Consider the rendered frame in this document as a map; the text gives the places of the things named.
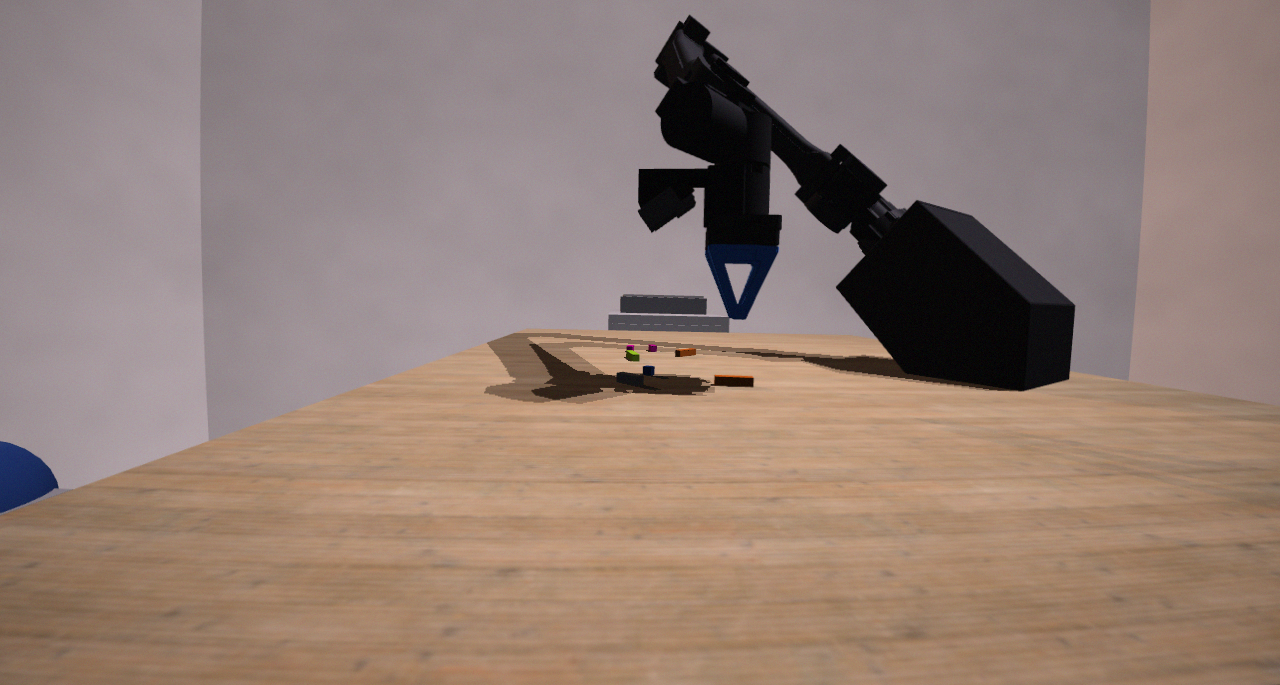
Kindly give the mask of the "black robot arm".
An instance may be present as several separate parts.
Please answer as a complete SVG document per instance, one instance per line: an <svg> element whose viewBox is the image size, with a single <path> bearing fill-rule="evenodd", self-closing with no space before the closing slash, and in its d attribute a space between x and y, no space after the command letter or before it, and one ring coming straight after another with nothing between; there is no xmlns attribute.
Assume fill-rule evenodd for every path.
<svg viewBox="0 0 1280 685"><path fill-rule="evenodd" d="M669 88L655 111L668 146L714 165L639 169L637 214L646 228L658 230L695 207L692 188L704 188L703 228L712 214L745 214L746 166L740 164L753 164L756 173L756 166L771 166L772 151L801 184L795 196L810 214L835 233L852 223L850 233L867 255L908 207L881 198L887 184L849 149L838 143L829 155L788 125L748 88L750 82L708 35L691 15L675 26L655 60L654 78Z"/></svg>

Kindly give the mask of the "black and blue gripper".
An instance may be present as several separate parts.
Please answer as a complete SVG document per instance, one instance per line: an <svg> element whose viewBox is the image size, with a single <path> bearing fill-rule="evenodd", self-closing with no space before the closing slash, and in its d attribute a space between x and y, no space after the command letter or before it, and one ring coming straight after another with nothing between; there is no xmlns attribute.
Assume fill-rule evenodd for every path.
<svg viewBox="0 0 1280 685"><path fill-rule="evenodd" d="M782 215L769 215L771 166L756 166L756 173L753 173L753 164L740 165L746 166L745 214L713 214L710 216L709 228L707 227L705 257L728 318L745 320L780 252ZM739 305L724 264L751 264L753 266Z"/></svg>

